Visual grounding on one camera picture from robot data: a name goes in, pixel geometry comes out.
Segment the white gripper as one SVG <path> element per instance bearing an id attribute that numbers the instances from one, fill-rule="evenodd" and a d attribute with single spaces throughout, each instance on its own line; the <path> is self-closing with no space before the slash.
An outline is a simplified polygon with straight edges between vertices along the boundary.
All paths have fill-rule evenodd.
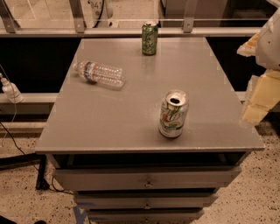
<path id="1" fill-rule="evenodd" d="M 256 33 L 237 49 L 244 57 L 255 56 L 259 66 L 267 70 L 260 77 L 253 75 L 248 82 L 241 121 L 257 125 L 280 102 L 280 8 Z"/>

